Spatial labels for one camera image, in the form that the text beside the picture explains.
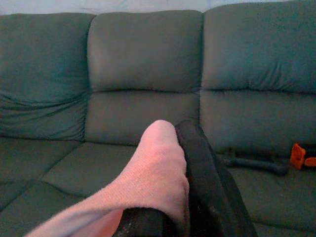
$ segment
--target sock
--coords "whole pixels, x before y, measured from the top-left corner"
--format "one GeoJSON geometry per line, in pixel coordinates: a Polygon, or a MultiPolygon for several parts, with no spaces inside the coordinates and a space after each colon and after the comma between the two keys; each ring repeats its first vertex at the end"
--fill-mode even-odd
{"type": "MultiPolygon", "coordinates": [[[[176,224],[179,236],[188,236],[189,183],[185,173],[184,152],[174,126],[158,120],[145,130],[131,160],[112,183],[56,214],[26,237],[79,237],[85,227],[103,231],[111,221],[112,226],[118,225],[113,219],[119,220],[124,209],[134,207],[164,212],[176,224]]],[[[101,236],[100,232],[88,233],[83,236],[101,236]]]]}

